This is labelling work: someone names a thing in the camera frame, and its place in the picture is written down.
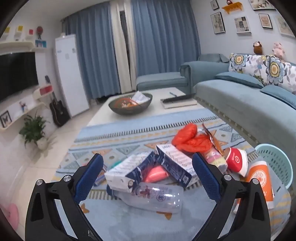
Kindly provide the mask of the orange white paper cup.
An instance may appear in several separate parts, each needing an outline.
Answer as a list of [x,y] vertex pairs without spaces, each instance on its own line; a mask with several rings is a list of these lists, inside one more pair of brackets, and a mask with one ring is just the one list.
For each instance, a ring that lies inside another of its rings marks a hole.
[[273,202],[273,188],[271,185],[271,177],[269,168],[266,161],[259,160],[257,162],[250,163],[248,166],[248,173],[245,181],[249,182],[252,179],[257,179],[262,187],[262,191],[266,200],[266,204],[269,210],[274,208]]

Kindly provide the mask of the red white paper cup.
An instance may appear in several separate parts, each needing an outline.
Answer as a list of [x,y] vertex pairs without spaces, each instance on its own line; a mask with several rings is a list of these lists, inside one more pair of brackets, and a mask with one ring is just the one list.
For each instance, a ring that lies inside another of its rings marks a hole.
[[246,177],[248,172],[247,153],[238,148],[227,148],[224,153],[228,169]]

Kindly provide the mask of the pink peach drink bottle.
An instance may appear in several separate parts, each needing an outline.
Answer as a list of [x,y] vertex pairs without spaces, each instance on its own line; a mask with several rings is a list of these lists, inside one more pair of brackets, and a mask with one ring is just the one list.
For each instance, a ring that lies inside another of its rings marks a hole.
[[203,152],[202,156],[207,163],[216,166],[221,173],[227,171],[228,165],[225,158],[213,146],[208,151]]

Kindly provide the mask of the clear plastic bottle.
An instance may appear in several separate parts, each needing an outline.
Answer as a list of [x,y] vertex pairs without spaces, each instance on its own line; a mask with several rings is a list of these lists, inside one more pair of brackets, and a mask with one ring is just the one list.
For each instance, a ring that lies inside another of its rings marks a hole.
[[140,183],[131,193],[107,186],[110,196],[119,198],[126,205],[148,211],[179,213],[184,199],[184,188],[175,185]]

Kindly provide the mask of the white blue milk carton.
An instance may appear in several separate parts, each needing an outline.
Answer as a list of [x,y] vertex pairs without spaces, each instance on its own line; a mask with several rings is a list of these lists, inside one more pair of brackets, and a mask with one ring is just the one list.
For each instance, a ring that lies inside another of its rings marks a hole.
[[132,193],[157,162],[155,151],[133,154],[105,173],[111,190]]

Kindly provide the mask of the orange red plastic bag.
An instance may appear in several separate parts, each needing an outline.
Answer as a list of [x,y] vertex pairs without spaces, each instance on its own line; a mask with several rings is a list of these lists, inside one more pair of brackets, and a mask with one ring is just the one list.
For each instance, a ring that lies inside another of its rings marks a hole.
[[194,123],[189,123],[180,129],[171,144],[185,153],[203,153],[212,148],[209,136],[204,133],[198,134],[198,127]]

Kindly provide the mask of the pink wrapper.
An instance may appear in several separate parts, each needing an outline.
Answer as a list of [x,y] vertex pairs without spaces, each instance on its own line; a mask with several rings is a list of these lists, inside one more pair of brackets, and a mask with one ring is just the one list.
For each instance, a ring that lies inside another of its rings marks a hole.
[[143,181],[146,183],[155,183],[168,177],[169,173],[162,166],[156,166],[148,172]]

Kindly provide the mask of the orange foil snack wrapper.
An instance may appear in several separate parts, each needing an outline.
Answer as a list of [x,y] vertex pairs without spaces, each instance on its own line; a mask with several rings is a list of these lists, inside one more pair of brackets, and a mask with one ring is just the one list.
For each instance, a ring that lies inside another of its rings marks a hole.
[[224,156],[224,150],[222,150],[220,142],[211,134],[211,132],[206,128],[204,123],[202,123],[203,131],[209,136],[210,141],[214,148],[220,153],[221,156]]

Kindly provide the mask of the blue patterned rug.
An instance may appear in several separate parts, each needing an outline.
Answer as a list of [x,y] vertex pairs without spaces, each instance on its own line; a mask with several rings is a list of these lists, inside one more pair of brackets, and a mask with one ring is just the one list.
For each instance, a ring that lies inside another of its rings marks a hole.
[[[104,160],[104,170],[139,153],[151,152],[157,145],[169,144],[178,130],[188,123],[206,127],[223,148],[247,152],[250,163],[261,160],[255,149],[226,122],[208,109],[88,126],[81,130],[54,176],[59,180],[87,164],[94,154]],[[133,208],[106,192],[100,175],[80,206],[103,240],[192,240],[208,218],[215,202],[200,182],[184,191],[183,206],[177,214]]]

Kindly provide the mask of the black acoustic guitar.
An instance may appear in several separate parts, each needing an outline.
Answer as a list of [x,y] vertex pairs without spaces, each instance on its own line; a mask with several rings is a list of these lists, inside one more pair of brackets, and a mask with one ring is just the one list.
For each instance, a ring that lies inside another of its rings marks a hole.
[[52,101],[49,106],[53,115],[53,121],[57,127],[62,127],[69,121],[70,116],[67,108],[63,106],[61,100],[56,99],[54,91],[52,92]]

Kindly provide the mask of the white tv shelf unit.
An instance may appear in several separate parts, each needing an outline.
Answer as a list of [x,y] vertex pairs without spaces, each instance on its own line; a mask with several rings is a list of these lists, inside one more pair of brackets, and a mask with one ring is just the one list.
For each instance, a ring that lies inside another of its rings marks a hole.
[[[29,51],[44,53],[49,48],[36,47],[34,42],[31,41],[12,41],[12,42],[1,42],[1,53],[12,54],[20,51]],[[28,90],[30,93],[23,98],[20,98],[16,102],[4,109],[1,114],[8,111],[11,121],[9,123],[1,124],[1,132],[6,131],[12,124],[22,118],[25,114],[29,113],[33,109],[46,104],[42,101],[43,98],[49,96],[54,92],[54,88],[51,84],[45,84],[38,86],[36,90]]]

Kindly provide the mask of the blue fabric sofa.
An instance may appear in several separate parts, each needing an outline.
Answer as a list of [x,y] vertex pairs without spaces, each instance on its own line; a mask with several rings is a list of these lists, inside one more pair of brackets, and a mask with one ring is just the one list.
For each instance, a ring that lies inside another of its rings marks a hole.
[[229,72],[229,60],[192,61],[183,63],[179,70],[141,74],[136,79],[136,89],[175,87],[194,94],[200,104],[236,126],[252,143],[272,144],[294,155],[295,109],[261,93],[259,88],[216,79],[217,74]]

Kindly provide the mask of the blue seat cushion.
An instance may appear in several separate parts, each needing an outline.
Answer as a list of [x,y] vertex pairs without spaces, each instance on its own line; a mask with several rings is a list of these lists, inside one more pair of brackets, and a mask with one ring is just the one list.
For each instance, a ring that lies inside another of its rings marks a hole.
[[266,85],[264,88],[260,89],[260,92],[278,99],[293,109],[296,108],[296,96],[281,87],[275,85]]
[[263,84],[257,80],[256,78],[246,75],[246,74],[241,74],[237,72],[223,72],[219,73],[215,76],[216,79],[220,80],[226,80],[226,81],[231,81],[239,84],[243,84],[249,87],[253,88],[263,88]]

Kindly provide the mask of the dark oval bowl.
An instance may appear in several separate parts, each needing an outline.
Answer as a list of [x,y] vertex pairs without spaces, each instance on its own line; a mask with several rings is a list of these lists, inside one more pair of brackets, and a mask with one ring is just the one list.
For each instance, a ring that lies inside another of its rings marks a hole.
[[143,93],[147,97],[147,101],[144,103],[136,103],[132,100],[133,95],[126,95],[124,97],[119,97],[115,100],[109,102],[109,108],[116,114],[119,115],[135,115],[144,112],[152,101],[152,95],[149,93]]

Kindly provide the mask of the framed butterfly picture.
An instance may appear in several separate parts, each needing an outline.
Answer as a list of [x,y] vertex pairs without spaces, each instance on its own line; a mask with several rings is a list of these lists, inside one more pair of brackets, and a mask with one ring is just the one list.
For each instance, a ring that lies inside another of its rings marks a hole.
[[275,19],[282,35],[294,37],[292,30],[282,16],[276,15]]

